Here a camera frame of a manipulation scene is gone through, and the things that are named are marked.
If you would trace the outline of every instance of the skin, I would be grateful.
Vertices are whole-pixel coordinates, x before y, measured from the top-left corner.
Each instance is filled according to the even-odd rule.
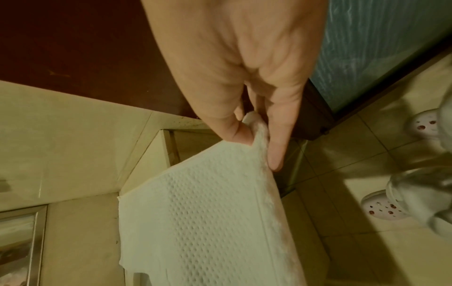
[[[322,43],[327,0],[143,0],[174,79],[222,139],[251,145],[241,94],[268,119],[268,165],[282,167]]]

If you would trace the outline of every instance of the person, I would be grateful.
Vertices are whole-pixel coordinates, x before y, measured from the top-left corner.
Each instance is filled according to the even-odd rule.
[[[252,144],[240,120],[246,85],[268,119],[268,166],[282,168],[303,88],[322,43],[327,0],[143,0],[190,106],[222,139]]]

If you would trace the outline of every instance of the metal frame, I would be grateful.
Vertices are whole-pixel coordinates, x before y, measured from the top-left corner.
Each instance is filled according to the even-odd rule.
[[[32,247],[30,249],[30,263],[28,265],[27,286],[38,286],[46,227],[47,206],[35,206],[20,210],[0,212],[0,220],[34,214]]]

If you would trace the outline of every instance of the human hand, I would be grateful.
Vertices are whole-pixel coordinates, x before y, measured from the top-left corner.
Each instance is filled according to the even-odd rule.
[[[322,42],[327,0],[142,0],[159,48],[196,114],[252,144],[241,94],[268,118],[268,165],[282,167]]]

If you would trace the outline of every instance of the tiled floor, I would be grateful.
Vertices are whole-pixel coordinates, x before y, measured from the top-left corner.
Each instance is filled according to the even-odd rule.
[[[312,142],[292,142],[275,176],[295,191],[331,258],[327,285],[452,285],[452,244],[414,219],[364,214],[361,199],[404,170],[452,165],[438,141],[403,131],[408,118],[438,108],[452,90],[452,55]]]

